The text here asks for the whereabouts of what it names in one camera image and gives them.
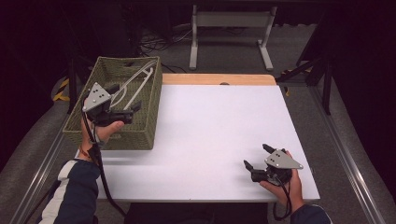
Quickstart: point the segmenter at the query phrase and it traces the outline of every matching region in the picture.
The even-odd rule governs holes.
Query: white metal frame
[[[262,59],[267,71],[274,70],[270,56],[267,50],[267,42],[271,33],[272,24],[276,14],[276,7],[271,11],[265,12],[217,12],[217,11],[198,11],[197,6],[192,10],[192,43],[190,55],[190,69],[197,68],[198,54],[198,27],[265,27],[265,33],[262,39],[258,40]]]

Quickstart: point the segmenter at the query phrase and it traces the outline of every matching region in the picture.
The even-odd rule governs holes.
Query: metal stand
[[[94,62],[86,59],[76,53],[72,53],[68,59],[68,76],[69,76],[69,95],[70,103],[67,114],[71,114],[78,100],[77,77],[83,74],[88,66],[94,66]]]
[[[316,86],[324,75],[322,105],[326,114],[330,115],[330,90],[332,85],[332,63],[330,59],[316,58],[313,61],[302,64],[301,66],[288,72],[285,76],[277,77],[276,82],[285,82],[291,77],[302,73],[305,69],[312,67],[311,73],[305,79],[307,86]]]
[[[271,33],[272,24],[276,14],[276,7],[266,12],[216,12],[216,11],[197,11],[197,6],[192,10],[192,43],[190,55],[190,69],[197,68],[198,54],[198,27],[265,27],[265,34],[258,40],[262,59],[267,71],[274,70],[268,50],[266,48],[268,38]]]

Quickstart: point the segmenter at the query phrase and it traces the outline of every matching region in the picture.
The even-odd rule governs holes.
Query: person's left hand
[[[90,129],[92,128],[92,123],[87,119],[88,125],[90,126]],[[124,123],[122,121],[114,121],[110,125],[106,127],[96,127],[96,134],[99,137],[101,141],[104,141],[105,143],[108,141],[110,138],[111,134],[119,131],[122,127],[124,126]],[[86,155],[88,154],[88,150],[92,148],[92,143],[90,140],[90,137],[88,136],[88,131],[87,128],[85,127],[84,120],[81,119],[81,131],[82,131],[82,142],[80,146],[80,152],[78,153],[78,157],[90,161],[91,159],[87,157]]]

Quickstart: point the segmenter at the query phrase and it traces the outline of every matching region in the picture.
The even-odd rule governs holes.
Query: wooden table edge
[[[163,73],[163,85],[254,85],[275,86],[271,75],[251,74],[170,74]]]

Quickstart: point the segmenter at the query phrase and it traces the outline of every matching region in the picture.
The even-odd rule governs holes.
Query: finger
[[[291,183],[301,182],[297,169],[291,169]]]
[[[268,191],[270,191],[270,192],[272,192],[272,193],[276,193],[276,191],[277,191],[277,186],[275,186],[275,185],[273,185],[273,184],[271,184],[270,182],[268,182],[268,181],[261,181],[260,182],[260,185],[263,187],[263,188],[265,188],[265,189],[267,189]]]
[[[292,157],[289,151],[286,151],[286,154],[287,154],[288,156]]]
[[[98,135],[101,139],[107,140],[111,134],[119,131],[122,127],[124,126],[124,122],[122,121],[114,121],[110,125],[101,128],[101,130],[98,130]]]

